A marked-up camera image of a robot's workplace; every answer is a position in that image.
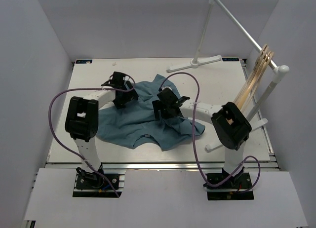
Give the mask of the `blue t shirt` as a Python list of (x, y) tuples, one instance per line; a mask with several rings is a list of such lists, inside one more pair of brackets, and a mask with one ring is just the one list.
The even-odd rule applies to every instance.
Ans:
[(165, 77), (156, 75), (153, 81), (136, 83), (139, 96), (125, 108), (104, 108), (99, 111), (99, 128), (96, 137), (104, 142), (135, 149), (145, 143), (158, 145), (168, 151), (178, 144), (188, 142), (192, 135), (201, 136), (205, 126), (188, 118), (155, 120), (152, 101), (158, 99), (158, 88), (163, 84), (180, 97), (176, 86)]

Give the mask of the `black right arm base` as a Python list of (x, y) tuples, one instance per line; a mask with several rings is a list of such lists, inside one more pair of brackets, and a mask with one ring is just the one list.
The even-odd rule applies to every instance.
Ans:
[(235, 182), (230, 179), (216, 188), (209, 187), (207, 184), (203, 186), (206, 188), (208, 201), (254, 200), (252, 181), (247, 172)]

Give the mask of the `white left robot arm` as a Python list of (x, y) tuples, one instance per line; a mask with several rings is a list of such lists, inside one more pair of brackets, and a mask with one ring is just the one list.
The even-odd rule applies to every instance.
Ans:
[(104, 175), (98, 171), (102, 163), (98, 157), (95, 136), (99, 128), (99, 110), (108, 103), (121, 109), (138, 94), (134, 85), (127, 81), (122, 86), (106, 85), (84, 97), (74, 96), (70, 99), (65, 130), (74, 140), (81, 157), (81, 169), (88, 172), (87, 182), (93, 188), (104, 183)]

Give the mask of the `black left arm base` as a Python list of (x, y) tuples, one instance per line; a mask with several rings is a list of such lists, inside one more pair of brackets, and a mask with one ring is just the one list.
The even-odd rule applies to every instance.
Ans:
[(119, 198), (124, 186), (124, 175), (113, 172), (104, 173), (102, 169), (98, 172), (105, 175), (111, 185), (95, 172), (86, 172), (77, 167), (73, 197)]

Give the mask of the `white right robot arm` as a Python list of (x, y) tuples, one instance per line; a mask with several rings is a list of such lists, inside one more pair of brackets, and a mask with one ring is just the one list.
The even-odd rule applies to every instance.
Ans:
[(234, 188), (241, 182), (243, 172), (243, 144), (249, 138), (252, 127), (239, 108), (228, 102), (222, 106), (178, 98), (168, 87), (160, 88), (158, 99), (153, 101), (155, 119), (191, 118), (212, 124), (217, 138), (225, 148), (223, 183)]

